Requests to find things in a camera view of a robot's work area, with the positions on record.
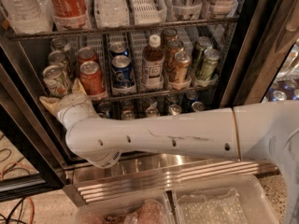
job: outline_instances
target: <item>refrigerator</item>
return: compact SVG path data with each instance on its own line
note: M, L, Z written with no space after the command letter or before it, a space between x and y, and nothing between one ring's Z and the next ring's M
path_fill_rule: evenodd
M157 24L130 22L122 27L54 29L33 35L16 34L6 29L7 14L2 7L0 130L36 172L2 180L0 200L63 189L80 207L139 190L170 190L175 183L194 178L276 171L278 168L270 163L136 151L123 153L117 164L110 168L97 168L71 152L65 142L64 126L40 103L40 96L49 96L42 72L48 65L51 40L65 37L75 54L86 46L94 47L99 53L106 76L107 96L93 101L93 106L96 109L102 102L111 102L113 119L120 119L121 101L133 100L139 110L144 98L157 97L158 105L163 107L166 95L177 94L181 100L186 91L197 91L206 110L260 103L299 39L298 5L299 0L237 0L235 14L225 18L200 17ZM222 57L214 83L192 84L183 90L166 86L155 91L142 90L138 83L140 74L135 67L140 63L138 55L150 35L160 34L166 28L178 29L179 37L189 45L186 46L189 52L198 36L213 39ZM135 91L123 94L113 90L108 55L108 44L113 40L125 41L129 47L135 67ZM279 81L295 78L292 74L280 77ZM144 118L141 112L138 114L138 119Z

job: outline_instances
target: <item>can label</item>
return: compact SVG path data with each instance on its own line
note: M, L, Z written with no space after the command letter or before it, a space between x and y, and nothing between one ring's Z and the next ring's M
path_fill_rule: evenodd
M143 60L143 83L148 85L160 83L163 63L164 59L157 62L147 62Z

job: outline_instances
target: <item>shelf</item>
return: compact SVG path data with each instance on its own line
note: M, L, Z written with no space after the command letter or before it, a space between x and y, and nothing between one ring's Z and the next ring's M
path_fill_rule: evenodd
M191 27L191 26L208 26L224 23L238 22L238 17L226 18L226 19L216 19L216 20L196 20L196 21L174 21L159 24L147 24L147 25L130 25L125 27L115 27L115 28L103 28L103 29L90 29L90 30L76 30L76 31L59 31L51 33L41 33L34 35L16 35L11 32L7 36L9 40L12 41L22 41L22 40L33 40L33 39L49 39L56 37L70 37L79 35L103 35L115 32L134 32L134 31L146 31L146 30L162 30L165 28L178 28L178 27Z

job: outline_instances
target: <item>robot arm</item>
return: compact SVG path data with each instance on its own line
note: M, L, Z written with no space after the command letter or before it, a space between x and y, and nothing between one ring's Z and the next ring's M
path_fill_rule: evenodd
M81 101L72 99L68 108L63 102L56 117L67 129L69 148L93 165L110 167L128 150L272 162L289 192L285 223L299 224L298 102L113 120L98 118L88 101Z

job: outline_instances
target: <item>bottle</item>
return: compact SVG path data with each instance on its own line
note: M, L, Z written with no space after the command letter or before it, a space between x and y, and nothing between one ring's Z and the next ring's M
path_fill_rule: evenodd
M162 80L164 52L158 35L149 37L149 44L142 51L142 83L145 86L159 86Z

